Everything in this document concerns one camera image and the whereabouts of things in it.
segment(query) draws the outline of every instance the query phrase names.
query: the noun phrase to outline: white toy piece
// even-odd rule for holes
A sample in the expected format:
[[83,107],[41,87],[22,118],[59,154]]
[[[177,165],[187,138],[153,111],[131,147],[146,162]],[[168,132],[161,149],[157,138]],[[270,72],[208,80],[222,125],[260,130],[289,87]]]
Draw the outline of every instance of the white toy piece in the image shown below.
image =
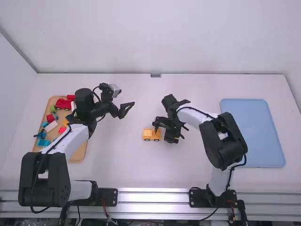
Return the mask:
[[57,122],[56,121],[53,121],[52,123],[50,123],[49,125],[47,125],[45,127],[45,130],[47,133],[49,133],[51,130],[53,130],[55,127],[57,127]]

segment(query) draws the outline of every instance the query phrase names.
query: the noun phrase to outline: white table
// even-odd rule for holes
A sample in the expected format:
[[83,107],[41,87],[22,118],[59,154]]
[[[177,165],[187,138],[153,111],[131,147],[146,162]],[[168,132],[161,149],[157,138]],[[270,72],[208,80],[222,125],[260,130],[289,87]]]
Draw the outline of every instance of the white table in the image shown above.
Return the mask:
[[[174,198],[173,193],[169,192],[180,192],[178,193],[182,195],[180,202],[186,202],[187,194],[184,192],[192,186],[205,187],[208,183],[212,166],[206,157],[199,131],[193,128],[189,132],[184,131],[185,140],[180,140],[177,145],[170,145],[163,141],[145,142],[142,140],[143,129],[151,126],[154,117],[166,116],[161,100],[164,96],[173,93],[178,100],[188,99],[195,107],[212,113],[221,112],[219,104],[223,98],[265,99],[269,104],[284,151],[286,166],[282,169],[237,169],[231,185],[242,196],[264,193],[264,197],[267,197],[267,194],[277,194],[274,197],[269,196],[268,199],[249,198],[250,203],[298,204],[286,210],[280,207],[275,209],[273,206],[272,212],[261,216],[262,219],[269,219],[269,214],[271,217],[271,214],[279,213],[279,211],[284,211],[286,217],[290,215],[287,219],[301,219],[301,215],[298,215],[301,213],[301,198],[298,194],[301,192],[301,180],[298,176],[301,172],[299,151],[301,116],[283,75],[163,74],[162,78],[151,78],[149,74],[40,74],[35,81],[6,161],[1,168],[1,190],[12,191],[18,188],[21,159],[26,152],[32,150],[34,144],[32,136],[38,131],[48,98],[54,95],[71,94],[82,87],[93,88],[100,82],[115,83],[122,89],[122,93],[114,100],[116,105],[135,101],[135,106],[122,120],[113,119],[108,115],[99,123],[88,142],[85,159],[81,163],[69,164],[68,168],[71,179],[91,179],[97,181],[100,187],[124,188],[120,190],[126,193],[120,194],[119,201],[123,199],[125,204],[121,203],[116,208],[112,208],[112,212],[116,214],[127,212],[128,217],[124,214],[123,218],[131,218],[131,212],[140,213],[140,211],[142,211],[140,218],[149,217],[149,213],[152,213],[152,218],[164,218],[162,213],[167,212],[165,218],[169,218],[170,212],[179,212],[175,205],[160,206],[163,209],[156,206],[154,212],[151,209],[154,205],[152,207],[146,205],[145,209],[142,206],[124,205],[129,205],[131,200],[148,203],[156,198],[163,199],[166,205],[171,202],[178,204],[180,196]],[[143,189],[131,190],[130,187]],[[143,193],[136,194],[135,198],[132,197],[134,201],[130,199],[131,195],[128,191],[152,191],[152,193],[158,191],[165,195],[142,198]],[[14,192],[5,192],[2,196],[15,199],[16,191]],[[29,208],[19,207],[17,203],[4,204],[8,212],[27,211],[29,214]],[[91,208],[97,210],[99,217],[101,208],[82,207],[83,210],[89,212],[92,211]],[[201,211],[192,210],[188,206],[185,208],[187,209],[183,210],[183,213],[189,215],[191,211],[194,212],[190,214],[193,216],[191,218],[201,218],[212,212],[211,209]],[[253,216],[251,215],[254,219],[258,218],[259,215],[256,214],[261,214],[264,209],[268,208],[247,207],[249,214],[254,211]],[[220,211],[215,217],[225,219],[224,213],[226,212]]]

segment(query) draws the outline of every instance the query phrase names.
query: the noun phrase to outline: light blue tray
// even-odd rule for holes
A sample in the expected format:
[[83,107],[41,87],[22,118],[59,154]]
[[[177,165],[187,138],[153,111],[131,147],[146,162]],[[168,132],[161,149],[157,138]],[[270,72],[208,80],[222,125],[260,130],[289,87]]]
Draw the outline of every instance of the light blue tray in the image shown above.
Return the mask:
[[269,111],[262,99],[223,99],[222,112],[233,115],[248,146],[246,167],[285,166],[285,157]]

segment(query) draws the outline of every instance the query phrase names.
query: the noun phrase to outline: yellow toy car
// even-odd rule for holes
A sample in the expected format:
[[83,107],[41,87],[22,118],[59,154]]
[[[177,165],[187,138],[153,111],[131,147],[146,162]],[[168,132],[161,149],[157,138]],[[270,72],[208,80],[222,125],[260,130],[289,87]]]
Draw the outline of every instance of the yellow toy car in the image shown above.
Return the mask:
[[161,130],[160,128],[157,130],[157,133],[155,129],[144,129],[143,130],[143,140],[145,141],[159,141],[161,139]]

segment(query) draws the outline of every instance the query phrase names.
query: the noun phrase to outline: green toy piece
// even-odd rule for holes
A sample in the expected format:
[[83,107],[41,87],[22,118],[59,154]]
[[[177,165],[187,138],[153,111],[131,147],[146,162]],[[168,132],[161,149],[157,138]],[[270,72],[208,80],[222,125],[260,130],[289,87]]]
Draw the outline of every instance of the green toy piece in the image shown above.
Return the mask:
[[56,112],[56,108],[55,108],[54,105],[51,105],[51,106],[50,106],[50,112],[51,112],[51,113],[55,113],[55,112]]

